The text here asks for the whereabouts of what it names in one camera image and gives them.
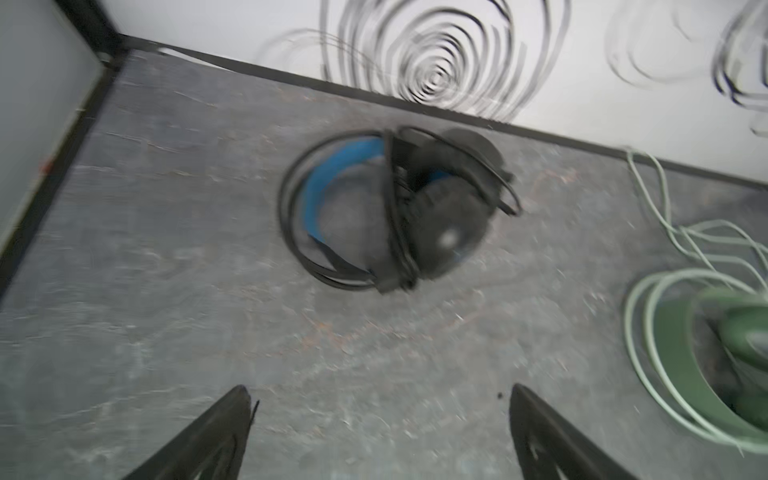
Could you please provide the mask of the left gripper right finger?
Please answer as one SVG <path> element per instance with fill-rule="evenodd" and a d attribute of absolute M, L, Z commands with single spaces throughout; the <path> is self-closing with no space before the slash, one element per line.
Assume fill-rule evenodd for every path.
<path fill-rule="evenodd" d="M 509 426 L 525 479 L 632 479 L 634 475 L 530 388 L 515 384 Z"/>

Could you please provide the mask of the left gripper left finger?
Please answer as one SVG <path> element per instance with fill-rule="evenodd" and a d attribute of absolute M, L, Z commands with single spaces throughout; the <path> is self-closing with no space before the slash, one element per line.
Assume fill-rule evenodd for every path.
<path fill-rule="evenodd" d="M 243 385 L 223 395 L 128 479 L 236 479 L 259 403 Z"/>

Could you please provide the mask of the mint green headphones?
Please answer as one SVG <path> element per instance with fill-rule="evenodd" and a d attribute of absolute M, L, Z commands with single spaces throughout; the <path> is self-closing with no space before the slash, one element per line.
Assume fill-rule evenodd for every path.
<path fill-rule="evenodd" d="M 655 273 L 629 290 L 623 329 L 640 382 L 672 420 L 766 454 L 766 288 L 704 269 Z"/>

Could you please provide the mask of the black blue headphones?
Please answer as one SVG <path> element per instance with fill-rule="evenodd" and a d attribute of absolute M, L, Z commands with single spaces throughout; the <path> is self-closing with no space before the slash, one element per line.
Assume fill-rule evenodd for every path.
<path fill-rule="evenodd" d="M 383 159 L 388 256 L 364 269 L 323 239 L 324 192 L 345 170 Z M 409 291 L 457 268 L 482 243 L 493 215 L 523 212 L 514 175 L 483 135 L 402 125 L 328 137 L 290 165 L 277 196 L 283 241 L 305 271 L 344 291 Z"/>

